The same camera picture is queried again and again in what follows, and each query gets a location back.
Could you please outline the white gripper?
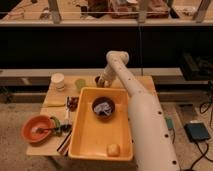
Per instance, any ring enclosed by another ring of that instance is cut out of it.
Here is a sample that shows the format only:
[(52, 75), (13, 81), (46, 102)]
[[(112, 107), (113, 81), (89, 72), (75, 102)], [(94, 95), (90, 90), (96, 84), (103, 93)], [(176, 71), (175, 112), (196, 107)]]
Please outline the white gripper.
[(97, 85), (98, 87), (105, 87), (104, 83), (106, 81), (106, 88), (110, 88), (111, 87), (111, 83), (115, 80), (116, 78), (116, 73), (113, 70), (113, 68), (110, 65), (107, 65), (103, 71), (103, 73), (101, 74), (101, 77), (98, 79)]

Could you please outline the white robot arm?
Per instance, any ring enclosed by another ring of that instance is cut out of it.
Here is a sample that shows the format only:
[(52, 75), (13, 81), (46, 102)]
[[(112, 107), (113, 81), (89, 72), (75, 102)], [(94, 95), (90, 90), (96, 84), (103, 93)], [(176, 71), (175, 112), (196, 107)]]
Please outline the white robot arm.
[(129, 54), (109, 51), (106, 60), (97, 85), (110, 87), (118, 77), (130, 96), (128, 116), (137, 171), (181, 171), (159, 100), (126, 67)]

